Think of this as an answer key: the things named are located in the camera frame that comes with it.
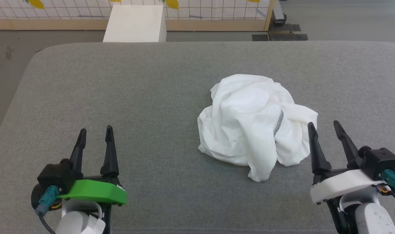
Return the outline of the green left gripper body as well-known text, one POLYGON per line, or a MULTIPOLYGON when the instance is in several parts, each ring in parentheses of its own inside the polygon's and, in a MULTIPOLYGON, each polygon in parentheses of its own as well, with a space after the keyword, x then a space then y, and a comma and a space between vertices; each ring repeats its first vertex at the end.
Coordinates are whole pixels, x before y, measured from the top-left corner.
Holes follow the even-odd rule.
POLYGON ((126 204, 126 190, 118 176, 97 176, 76 180, 70 190, 61 192, 58 198, 121 206, 126 204))

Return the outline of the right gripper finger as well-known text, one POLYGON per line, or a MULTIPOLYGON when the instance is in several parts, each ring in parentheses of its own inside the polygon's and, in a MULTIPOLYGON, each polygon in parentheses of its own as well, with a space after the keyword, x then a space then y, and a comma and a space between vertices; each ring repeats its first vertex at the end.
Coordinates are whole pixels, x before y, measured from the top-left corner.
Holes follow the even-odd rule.
POLYGON ((330 162, 324 156, 318 141, 318 132, 313 122, 308 123, 308 137, 310 145, 311 168, 315 175, 332 169, 330 162))
POLYGON ((341 141, 344 153, 347 159, 347 168, 350 169, 359 169, 361 165, 361 158, 359 158, 360 162, 357 162, 358 156, 358 148, 353 143, 352 139, 346 133, 342 125, 339 121, 334 121, 334 129, 336 132, 337 138, 341 141))

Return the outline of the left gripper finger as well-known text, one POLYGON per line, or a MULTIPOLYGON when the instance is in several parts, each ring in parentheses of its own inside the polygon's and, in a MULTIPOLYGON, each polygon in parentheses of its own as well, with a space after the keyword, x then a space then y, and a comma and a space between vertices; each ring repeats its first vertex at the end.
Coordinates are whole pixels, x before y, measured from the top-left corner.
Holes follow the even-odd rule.
POLYGON ((74 145, 70 160, 73 162, 73 169, 76 172, 82 172, 83 150, 86 146, 87 130, 85 128, 80 130, 77 141, 74 145))
POLYGON ((116 153, 115 138, 113 128, 108 125, 105 135, 106 151, 103 166, 100 169, 100 174, 105 177, 119 176, 119 166, 116 153))

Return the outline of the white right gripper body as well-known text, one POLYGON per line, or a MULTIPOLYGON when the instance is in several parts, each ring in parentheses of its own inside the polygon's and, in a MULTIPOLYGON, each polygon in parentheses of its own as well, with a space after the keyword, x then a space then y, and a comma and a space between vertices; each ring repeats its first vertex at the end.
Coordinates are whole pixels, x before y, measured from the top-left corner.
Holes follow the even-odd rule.
POLYGON ((377 203, 379 199, 375 185, 380 183, 368 177, 362 170, 355 169, 325 179, 313 185, 310 196, 313 203, 341 197, 341 203, 377 203))

